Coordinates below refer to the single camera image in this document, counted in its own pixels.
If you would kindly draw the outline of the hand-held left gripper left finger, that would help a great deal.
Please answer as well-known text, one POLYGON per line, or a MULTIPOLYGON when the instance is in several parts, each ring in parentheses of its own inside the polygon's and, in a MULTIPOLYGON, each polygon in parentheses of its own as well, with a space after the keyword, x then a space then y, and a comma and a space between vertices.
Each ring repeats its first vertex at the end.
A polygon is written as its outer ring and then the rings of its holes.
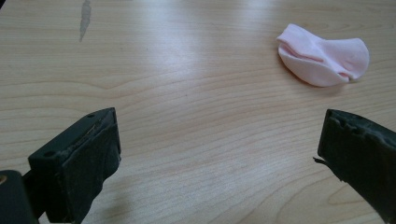
POLYGON ((113 107, 93 112, 28 157, 23 177, 36 217, 80 224, 107 178, 120 166, 120 137, 113 107))

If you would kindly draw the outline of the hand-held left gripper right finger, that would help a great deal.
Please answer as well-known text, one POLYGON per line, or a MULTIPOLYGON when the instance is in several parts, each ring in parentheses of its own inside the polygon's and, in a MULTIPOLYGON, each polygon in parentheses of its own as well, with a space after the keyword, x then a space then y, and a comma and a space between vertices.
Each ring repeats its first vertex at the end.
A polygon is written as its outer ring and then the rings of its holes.
POLYGON ((314 161, 348 183, 386 224, 396 224, 396 132, 329 109, 314 161))

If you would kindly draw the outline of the pink sock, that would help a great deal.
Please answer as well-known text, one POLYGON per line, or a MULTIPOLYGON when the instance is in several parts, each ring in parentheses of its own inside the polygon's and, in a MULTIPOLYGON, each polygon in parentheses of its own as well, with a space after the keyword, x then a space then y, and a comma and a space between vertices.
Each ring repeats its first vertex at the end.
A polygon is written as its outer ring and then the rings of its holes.
POLYGON ((370 62, 369 50, 359 38, 327 40, 289 24, 276 41, 286 67, 300 80, 317 87, 359 79, 370 62))

